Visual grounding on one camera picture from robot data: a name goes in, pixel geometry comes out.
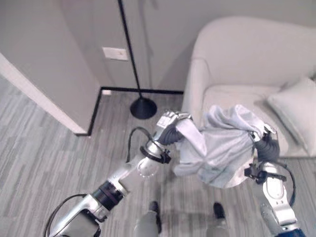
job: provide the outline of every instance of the wall plate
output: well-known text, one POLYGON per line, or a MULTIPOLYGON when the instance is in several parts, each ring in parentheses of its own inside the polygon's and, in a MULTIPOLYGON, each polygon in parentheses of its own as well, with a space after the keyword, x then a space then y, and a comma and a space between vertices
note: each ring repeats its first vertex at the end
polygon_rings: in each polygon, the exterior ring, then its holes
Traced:
POLYGON ((103 47, 102 49, 106 58, 128 61, 127 52, 124 48, 103 47))

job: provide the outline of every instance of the floor lamp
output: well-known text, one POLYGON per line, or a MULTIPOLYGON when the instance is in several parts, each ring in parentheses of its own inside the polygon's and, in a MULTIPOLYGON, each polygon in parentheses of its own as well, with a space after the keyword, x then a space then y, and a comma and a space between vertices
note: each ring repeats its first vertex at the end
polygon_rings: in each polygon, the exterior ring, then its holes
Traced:
POLYGON ((124 32, 125 32, 125 37, 126 37, 126 41, 127 41, 130 59, 132 61, 133 72, 134 72, 134 76, 135 76, 135 80, 136 80, 136 84, 137 84, 137 90, 139 93, 139 98, 137 100, 135 100, 130 106, 130 112, 132 113, 132 115, 135 118, 149 119, 156 114, 157 106, 154 103, 154 101, 152 101, 148 98, 144 98, 142 95, 142 91, 141 91, 141 88, 139 85, 139 80, 138 80, 132 45, 131 45, 130 38, 129 38, 126 16, 125 16, 124 6, 123 6, 122 0, 118 0, 118 6, 119 6, 119 12, 120 12, 120 16, 121 16, 122 23, 123 23, 123 28, 124 28, 124 32))

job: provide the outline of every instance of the black cable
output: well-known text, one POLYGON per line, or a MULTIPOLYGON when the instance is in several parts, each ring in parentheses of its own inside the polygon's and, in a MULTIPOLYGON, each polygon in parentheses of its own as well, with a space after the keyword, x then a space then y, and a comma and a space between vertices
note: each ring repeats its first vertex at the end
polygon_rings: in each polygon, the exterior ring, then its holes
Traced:
POLYGON ((140 130, 142 133, 144 133, 144 134, 147 136, 148 140, 151 140, 152 142, 154 142, 154 140, 152 139, 151 134, 150 134, 149 131, 147 131, 145 128, 143 128, 143 127, 135 127, 135 128, 133 128, 132 131, 130 132, 129 138, 128 138, 126 163, 130 162, 131 140, 132 140, 133 133, 134 133, 136 130, 140 130))
POLYGON ((291 199, 289 202, 290 206, 292 207, 295 203, 295 198, 296 198, 296 182, 295 182, 295 178, 294 178, 292 171, 287 167, 287 164, 284 164, 284 163, 281 163, 281 162, 278 162, 275 160, 266 160, 266 161, 262 162, 260 164, 260 166, 263 166, 265 163, 272 163, 272 164, 279 165, 282 168, 284 168, 285 170, 287 170, 287 172, 289 172, 291 179, 292 179, 292 183, 293 183, 293 192, 292 192, 292 196, 291 196, 291 199))
POLYGON ((55 210, 51 213, 46 225, 45 225, 45 229, 44 229, 44 233, 43 233, 43 237, 48 237, 50 235, 50 229, 51 229, 51 224, 57 214, 57 212, 59 211, 59 209, 70 199, 75 198, 75 197, 85 197, 86 194, 76 194, 76 195, 72 195, 68 198, 66 198, 65 200, 63 200, 56 208, 55 210))

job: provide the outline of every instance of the person's leg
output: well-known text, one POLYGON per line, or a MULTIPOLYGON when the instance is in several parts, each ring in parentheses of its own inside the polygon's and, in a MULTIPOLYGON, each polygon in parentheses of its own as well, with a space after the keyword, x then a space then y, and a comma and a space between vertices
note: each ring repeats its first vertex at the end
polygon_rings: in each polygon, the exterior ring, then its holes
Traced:
POLYGON ((207 228, 206 237, 229 237, 223 206, 216 202, 213 208, 216 220, 207 228))
POLYGON ((149 205, 149 211, 136 222, 134 237, 158 237, 161 232, 159 206, 156 201, 149 205))

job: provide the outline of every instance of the white wall edge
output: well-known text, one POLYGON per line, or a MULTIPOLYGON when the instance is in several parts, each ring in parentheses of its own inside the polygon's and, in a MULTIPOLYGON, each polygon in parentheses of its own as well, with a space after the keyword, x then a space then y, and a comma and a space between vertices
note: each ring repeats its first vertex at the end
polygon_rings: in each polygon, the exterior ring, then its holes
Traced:
POLYGON ((87 133, 0 53, 0 74, 73 133, 87 133))

